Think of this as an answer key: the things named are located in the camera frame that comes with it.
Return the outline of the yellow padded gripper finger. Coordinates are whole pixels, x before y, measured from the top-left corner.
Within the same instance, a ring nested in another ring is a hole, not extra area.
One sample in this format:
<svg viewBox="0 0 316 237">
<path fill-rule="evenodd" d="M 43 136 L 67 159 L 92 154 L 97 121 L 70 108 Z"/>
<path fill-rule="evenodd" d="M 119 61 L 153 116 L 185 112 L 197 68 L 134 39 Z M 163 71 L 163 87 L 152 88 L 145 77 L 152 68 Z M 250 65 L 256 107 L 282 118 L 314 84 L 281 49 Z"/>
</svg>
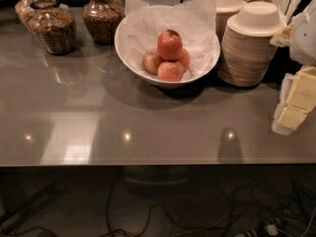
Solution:
<svg viewBox="0 0 316 237">
<path fill-rule="evenodd" d="M 301 113 L 310 113 L 316 107 L 316 67 L 303 65 L 290 77 L 290 88 L 285 107 Z"/>
<path fill-rule="evenodd" d="M 307 114 L 301 109 L 278 105 L 274 113 L 272 131 L 281 135 L 291 135 L 306 118 Z"/>
</svg>

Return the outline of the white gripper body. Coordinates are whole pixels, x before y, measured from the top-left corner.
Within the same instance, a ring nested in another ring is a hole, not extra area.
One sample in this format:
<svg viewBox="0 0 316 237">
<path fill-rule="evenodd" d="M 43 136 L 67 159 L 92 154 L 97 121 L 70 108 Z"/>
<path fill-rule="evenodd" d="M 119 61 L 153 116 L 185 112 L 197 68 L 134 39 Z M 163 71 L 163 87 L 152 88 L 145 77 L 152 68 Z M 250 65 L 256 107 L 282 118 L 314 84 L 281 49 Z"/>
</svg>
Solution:
<svg viewBox="0 0 316 237">
<path fill-rule="evenodd" d="M 289 52 L 291 59 L 302 65 L 316 65 L 316 0 L 294 19 Z"/>
</svg>

